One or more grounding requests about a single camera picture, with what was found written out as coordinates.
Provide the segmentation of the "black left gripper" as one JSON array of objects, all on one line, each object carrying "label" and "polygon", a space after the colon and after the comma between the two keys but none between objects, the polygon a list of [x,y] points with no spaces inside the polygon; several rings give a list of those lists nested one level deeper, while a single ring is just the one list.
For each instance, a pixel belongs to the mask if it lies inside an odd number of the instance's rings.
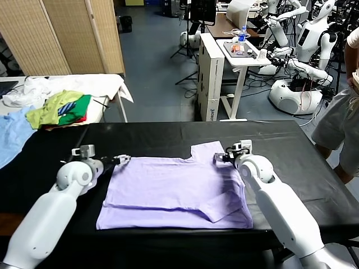
[{"label": "black left gripper", "polygon": [[104,171],[108,171],[112,168],[114,168],[115,166],[124,166],[126,164],[129,163],[129,161],[131,160],[131,156],[130,155],[118,155],[116,157],[101,157],[100,161],[103,164],[103,170]]}]

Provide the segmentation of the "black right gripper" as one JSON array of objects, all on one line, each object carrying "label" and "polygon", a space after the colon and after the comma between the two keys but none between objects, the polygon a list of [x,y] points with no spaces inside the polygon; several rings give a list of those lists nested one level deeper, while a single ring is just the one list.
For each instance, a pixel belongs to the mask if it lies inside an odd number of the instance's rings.
[{"label": "black right gripper", "polygon": [[238,151],[231,151],[227,153],[215,153],[214,157],[222,157],[221,158],[214,158],[214,164],[224,164],[224,163],[234,163],[236,158],[238,157]]}]

